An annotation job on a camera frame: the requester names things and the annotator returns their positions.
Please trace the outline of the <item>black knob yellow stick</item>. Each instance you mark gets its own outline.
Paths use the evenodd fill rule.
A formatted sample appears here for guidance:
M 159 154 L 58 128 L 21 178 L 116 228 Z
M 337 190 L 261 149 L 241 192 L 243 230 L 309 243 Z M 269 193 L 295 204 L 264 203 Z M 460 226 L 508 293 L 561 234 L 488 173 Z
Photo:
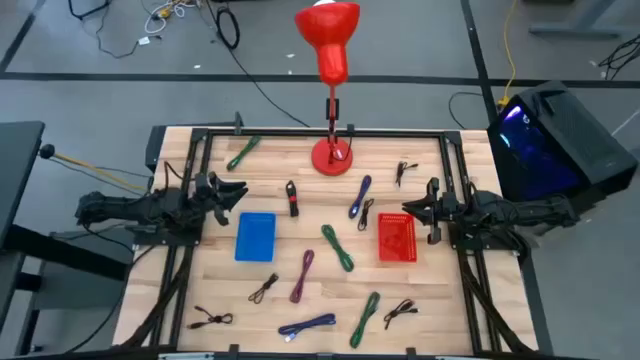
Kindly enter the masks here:
M 63 165 L 68 169 L 78 171 L 91 178 L 97 179 L 100 182 L 112 185 L 114 187 L 134 194 L 141 194 L 146 190 L 144 186 L 132 184 L 125 179 L 115 176 L 105 168 L 96 167 L 81 160 L 59 154 L 56 151 L 55 146 L 52 144 L 42 145 L 39 149 L 39 156 L 42 159 L 52 161 L 59 165 Z

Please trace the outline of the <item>black computer tower blue glow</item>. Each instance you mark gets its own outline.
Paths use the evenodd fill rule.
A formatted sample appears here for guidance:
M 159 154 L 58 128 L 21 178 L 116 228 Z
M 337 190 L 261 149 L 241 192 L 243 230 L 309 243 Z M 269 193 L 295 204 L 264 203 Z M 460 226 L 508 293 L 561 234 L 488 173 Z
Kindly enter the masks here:
M 553 194 L 604 196 L 626 189 L 636 158 L 559 81 L 516 95 L 487 129 L 502 195 L 531 201 Z

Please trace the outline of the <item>grey desk foot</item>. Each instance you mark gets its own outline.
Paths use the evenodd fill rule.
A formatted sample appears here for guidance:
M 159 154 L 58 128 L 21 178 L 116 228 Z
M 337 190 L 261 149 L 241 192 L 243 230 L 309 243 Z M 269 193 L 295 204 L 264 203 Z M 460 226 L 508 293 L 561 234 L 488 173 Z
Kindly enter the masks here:
M 609 10 L 617 0 L 593 0 L 573 21 L 541 22 L 529 26 L 529 32 L 534 35 L 552 35 L 585 38 L 616 38 L 629 28 L 621 26 L 597 26 L 599 19 Z

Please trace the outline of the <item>black desk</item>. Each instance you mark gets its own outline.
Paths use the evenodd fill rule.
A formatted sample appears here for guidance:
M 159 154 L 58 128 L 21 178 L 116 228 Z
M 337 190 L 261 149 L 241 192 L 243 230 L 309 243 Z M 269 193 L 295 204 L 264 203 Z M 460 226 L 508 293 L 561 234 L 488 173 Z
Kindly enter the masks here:
M 0 334 L 17 290 L 37 292 L 40 275 L 22 271 L 31 256 L 114 281 L 127 279 L 131 265 L 18 226 L 15 215 L 36 158 L 45 125 L 0 123 Z

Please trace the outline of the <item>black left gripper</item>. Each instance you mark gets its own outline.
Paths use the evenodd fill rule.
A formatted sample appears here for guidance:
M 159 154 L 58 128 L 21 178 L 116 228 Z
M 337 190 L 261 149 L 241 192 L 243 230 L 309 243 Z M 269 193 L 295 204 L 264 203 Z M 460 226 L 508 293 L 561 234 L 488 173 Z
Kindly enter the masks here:
M 217 174 L 210 172 L 196 175 L 193 198 L 204 212 L 214 213 L 219 225 L 227 226 L 229 220 L 224 212 L 231 211 L 247 192 L 246 182 L 220 181 L 218 184 Z

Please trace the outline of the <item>red plastic basket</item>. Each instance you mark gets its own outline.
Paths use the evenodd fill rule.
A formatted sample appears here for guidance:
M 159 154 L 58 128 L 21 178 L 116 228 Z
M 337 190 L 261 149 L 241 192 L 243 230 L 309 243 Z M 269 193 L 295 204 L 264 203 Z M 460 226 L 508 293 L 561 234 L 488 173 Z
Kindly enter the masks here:
M 383 262 L 417 261 L 414 218 L 407 214 L 378 214 L 378 253 Z

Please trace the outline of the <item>blue plastic basket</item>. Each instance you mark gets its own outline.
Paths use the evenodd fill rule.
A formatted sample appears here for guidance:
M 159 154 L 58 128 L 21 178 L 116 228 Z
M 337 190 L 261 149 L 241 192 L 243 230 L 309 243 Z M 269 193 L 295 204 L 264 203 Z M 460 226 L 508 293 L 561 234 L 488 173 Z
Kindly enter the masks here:
M 272 262 L 276 239 L 276 215 L 266 212 L 243 212 L 235 246 L 235 260 Z

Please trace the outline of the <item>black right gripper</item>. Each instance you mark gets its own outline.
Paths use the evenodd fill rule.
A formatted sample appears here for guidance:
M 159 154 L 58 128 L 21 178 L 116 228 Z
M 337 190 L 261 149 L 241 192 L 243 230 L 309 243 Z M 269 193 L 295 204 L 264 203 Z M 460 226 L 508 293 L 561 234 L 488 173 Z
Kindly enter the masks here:
M 428 235 L 429 245 L 436 245 L 442 240 L 440 221 L 453 221 L 454 217 L 463 211 L 463 205 L 452 192 L 444 192 L 438 196 L 439 179 L 432 177 L 427 183 L 427 195 L 419 200 L 404 202 L 403 207 L 423 225 L 429 225 L 431 233 Z

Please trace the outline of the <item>red desk lamp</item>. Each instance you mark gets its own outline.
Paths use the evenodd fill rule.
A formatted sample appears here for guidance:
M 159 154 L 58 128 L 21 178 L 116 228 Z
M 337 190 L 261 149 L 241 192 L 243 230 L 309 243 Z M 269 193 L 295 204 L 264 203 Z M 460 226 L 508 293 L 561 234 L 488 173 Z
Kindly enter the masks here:
M 336 88 L 348 79 L 347 44 L 360 19 L 360 5 L 354 2 L 318 0 L 295 15 L 300 35 L 315 50 L 319 77 L 329 89 L 326 100 L 328 134 L 311 152 L 314 168 L 326 176 L 339 176 L 353 162 L 351 145 L 338 138 L 339 99 Z

